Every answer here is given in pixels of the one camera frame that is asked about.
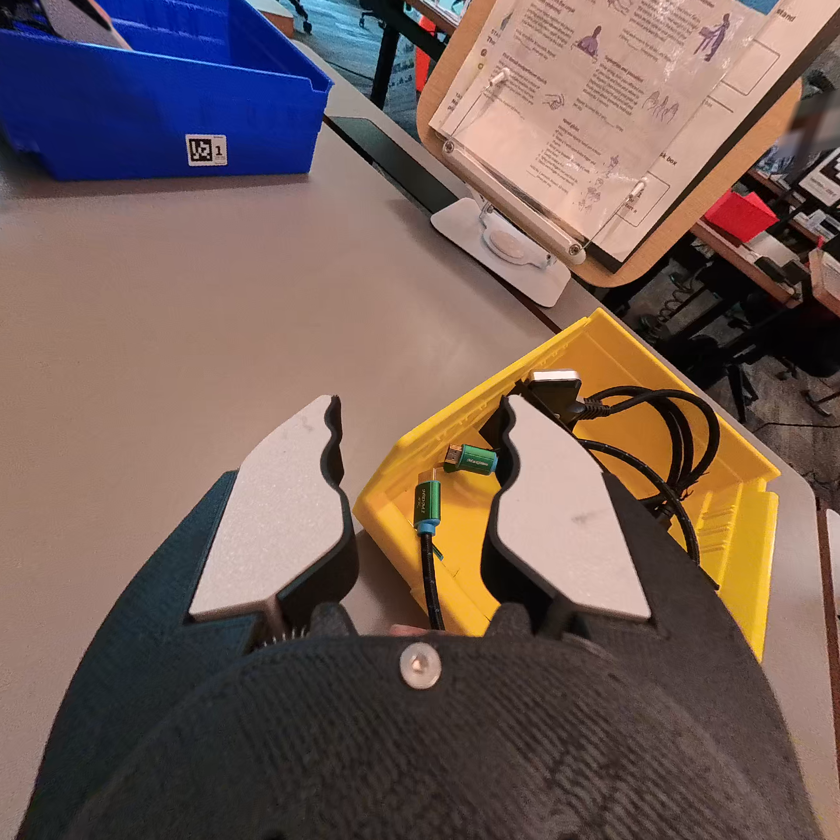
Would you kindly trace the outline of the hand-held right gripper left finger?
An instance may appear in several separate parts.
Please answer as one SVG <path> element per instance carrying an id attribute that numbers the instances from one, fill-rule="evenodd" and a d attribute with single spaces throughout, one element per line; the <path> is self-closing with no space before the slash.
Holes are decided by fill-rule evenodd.
<path id="1" fill-rule="evenodd" d="M 261 615 L 268 625 L 309 625 L 340 602 L 360 563 L 341 488 L 341 400 L 321 395 L 245 458 L 227 495 L 189 616 L 198 623 Z"/>

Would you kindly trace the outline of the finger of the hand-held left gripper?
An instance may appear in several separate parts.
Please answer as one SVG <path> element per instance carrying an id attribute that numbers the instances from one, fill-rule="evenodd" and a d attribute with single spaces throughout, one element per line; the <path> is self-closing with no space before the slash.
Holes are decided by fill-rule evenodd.
<path id="1" fill-rule="evenodd" d="M 94 1 L 39 1 L 45 18 L 60 38 L 72 42 L 131 50 L 108 13 Z"/>

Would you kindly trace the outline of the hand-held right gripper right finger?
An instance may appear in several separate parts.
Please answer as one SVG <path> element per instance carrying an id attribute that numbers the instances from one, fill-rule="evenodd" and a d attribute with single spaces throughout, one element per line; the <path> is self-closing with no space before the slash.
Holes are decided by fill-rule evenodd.
<path id="1" fill-rule="evenodd" d="M 589 616 L 649 623 L 603 467 L 523 395 L 504 396 L 499 417 L 500 488 L 480 557 L 488 592 L 523 606 L 538 632 Z"/>

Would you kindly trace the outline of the blue plastic bin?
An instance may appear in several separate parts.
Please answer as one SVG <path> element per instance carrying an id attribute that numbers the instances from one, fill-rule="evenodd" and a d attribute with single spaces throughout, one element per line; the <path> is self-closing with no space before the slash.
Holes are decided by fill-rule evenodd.
<path id="1" fill-rule="evenodd" d="M 2 134 L 59 181 L 309 172 L 333 80 L 249 2 L 97 2 L 131 50 L 2 11 Z"/>

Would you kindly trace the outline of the yellow plastic bin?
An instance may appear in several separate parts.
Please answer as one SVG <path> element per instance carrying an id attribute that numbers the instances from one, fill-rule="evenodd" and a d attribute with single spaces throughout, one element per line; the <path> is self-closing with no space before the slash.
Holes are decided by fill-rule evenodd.
<path id="1" fill-rule="evenodd" d="M 583 395 L 594 398 L 631 385 L 691 390 L 646 344 L 596 309 L 399 438 L 362 489 L 353 514 L 421 609 L 426 603 L 413 527 L 419 475 L 443 460 L 449 444 L 490 448 L 480 429 L 501 397 L 531 371 L 550 369 L 577 371 Z M 779 498 L 768 485 L 781 471 L 729 422 L 719 418 L 719 424 L 716 457 L 682 503 L 699 541 L 701 567 L 718 584 L 719 597 L 761 661 L 779 508 Z M 457 633 L 478 635 L 498 608 L 480 579 L 480 549 L 499 483 L 493 476 L 471 475 L 441 482 L 444 519 L 434 543 L 444 555 L 435 561 L 444 619 Z"/>

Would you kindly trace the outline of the red plastic bin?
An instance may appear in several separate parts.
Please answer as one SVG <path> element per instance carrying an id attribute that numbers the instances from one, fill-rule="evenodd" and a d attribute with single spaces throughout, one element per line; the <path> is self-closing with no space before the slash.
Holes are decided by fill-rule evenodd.
<path id="1" fill-rule="evenodd" d="M 777 214 L 760 195 L 733 190 L 722 194 L 702 218 L 706 224 L 741 244 L 747 244 L 779 222 Z"/>

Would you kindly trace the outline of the printed instruction sheet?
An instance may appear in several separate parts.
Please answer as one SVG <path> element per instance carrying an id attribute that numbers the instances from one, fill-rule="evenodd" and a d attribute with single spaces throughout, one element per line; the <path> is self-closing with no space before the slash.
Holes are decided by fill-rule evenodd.
<path id="1" fill-rule="evenodd" d="M 623 264 L 838 2 L 495 2 L 428 121 L 475 184 Z"/>

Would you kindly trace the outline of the small framed marker sign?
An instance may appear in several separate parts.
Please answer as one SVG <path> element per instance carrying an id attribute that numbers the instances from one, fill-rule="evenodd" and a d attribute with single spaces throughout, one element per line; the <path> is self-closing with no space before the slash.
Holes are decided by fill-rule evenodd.
<path id="1" fill-rule="evenodd" d="M 795 189 L 809 201 L 835 207 L 839 202 L 839 148 L 803 175 Z"/>

